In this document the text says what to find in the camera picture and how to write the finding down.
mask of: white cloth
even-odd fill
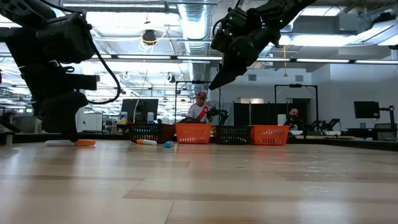
[[[206,122],[208,123],[207,117],[206,117],[206,113],[207,111],[209,111],[209,106],[207,105],[203,105],[203,106],[198,106],[196,103],[192,104],[192,106],[189,108],[188,110],[188,114],[187,116],[190,118],[196,118],[198,119],[199,115],[203,115],[203,117],[200,119],[201,122]]]

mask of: computer monitor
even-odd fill
[[[380,118],[380,107],[377,101],[355,101],[355,118]]]
[[[122,111],[127,112],[127,120],[134,120],[134,108],[137,99],[125,99],[122,103]],[[158,99],[140,99],[136,110],[136,123],[146,123],[148,112],[154,113],[154,119],[157,119]]]

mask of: ceiling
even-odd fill
[[[187,2],[188,0],[178,0],[176,2]],[[208,3],[217,3],[214,5],[209,5],[210,8],[210,18],[208,18],[207,29],[213,28],[213,24],[222,17],[225,16],[227,8],[234,7],[236,4],[235,0],[220,0],[220,1],[199,1]],[[64,0],[65,5],[74,4],[100,4],[104,1],[94,1],[94,0]],[[89,11],[87,14],[87,20],[93,25],[94,29],[91,31],[94,40],[96,42],[99,51],[102,54],[154,54],[154,55],[186,55],[186,43],[190,42],[184,37],[184,32],[186,30],[182,29],[182,21],[179,14],[175,12],[178,11],[175,4],[170,3],[170,12],[152,12],[156,7],[162,7],[162,2],[156,3],[144,1],[145,4],[141,4],[141,9],[139,7],[119,7],[115,10],[112,7],[96,7],[89,8],[93,11]],[[264,4],[266,1],[249,1],[242,0],[240,5],[243,9],[249,9],[251,7],[258,7]],[[118,1],[118,3],[124,4],[138,4],[137,1]],[[293,35],[291,33],[284,33],[284,35],[289,35],[293,37],[300,32],[306,34],[311,34],[312,32],[317,32],[318,35],[341,34],[341,23],[340,29],[337,26],[331,27],[327,24],[338,23],[338,18],[340,21],[348,20],[350,23],[354,24],[356,30],[345,30],[344,33],[349,35],[355,35],[361,31],[364,31],[369,27],[370,19],[374,19],[387,9],[393,9],[395,1],[376,1],[368,0],[366,5],[362,1],[335,1],[335,0],[318,0],[311,7],[308,7],[301,13],[301,16],[293,23]],[[1,26],[17,26],[11,23],[9,20],[0,17]],[[155,30],[155,35],[157,37],[156,44],[151,47],[143,44],[141,40],[141,35],[145,30],[153,29]],[[204,41],[210,42],[211,36],[207,37]],[[0,54],[9,52],[5,44],[0,44]],[[367,45],[367,46],[357,46],[357,47],[314,47],[314,46],[302,46],[302,45],[286,45],[284,47],[272,47],[267,53],[268,57],[273,55],[273,57],[306,57],[306,58],[385,58],[390,54],[390,50],[386,46],[378,45]],[[219,52],[208,49],[204,55],[221,55]],[[27,88],[24,88],[25,83],[19,76],[19,71],[12,58],[1,58],[0,57],[0,68],[3,70],[3,79],[5,79],[8,84],[16,85],[20,88],[6,88],[10,90],[17,96],[29,95]],[[190,73],[189,63],[140,63],[140,62],[123,62],[122,60],[117,62],[108,62],[110,68],[117,75],[120,80],[122,87],[126,91],[124,98],[137,97],[141,93],[141,88],[143,91],[141,96],[143,97],[159,97],[163,99],[164,97],[170,98],[174,96],[173,89],[175,84],[167,81],[169,75],[173,75],[177,81],[187,81],[192,79],[192,74]],[[307,72],[311,72],[317,69],[320,65],[314,65],[310,63],[294,63],[289,64],[289,68],[305,68]],[[284,68],[284,63],[273,63],[272,65],[267,65],[261,67],[262,69],[270,68]],[[116,86],[114,81],[107,74],[106,70],[99,62],[89,61],[82,62],[79,65],[75,65],[75,73],[83,73],[86,75],[99,75],[101,77],[98,83],[99,90],[89,91],[86,94],[92,99],[98,101],[112,98],[115,92],[112,87]],[[188,98],[192,96],[192,92],[183,91],[180,95],[181,98]],[[105,109],[100,108],[101,111],[119,111],[121,101],[118,101],[112,105],[104,106]]]

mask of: orange object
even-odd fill
[[[175,124],[178,143],[209,144],[211,124]]]
[[[290,126],[253,125],[251,143],[260,146],[283,146],[286,144]]]
[[[75,146],[94,146],[95,142],[95,140],[81,139],[75,142]]]

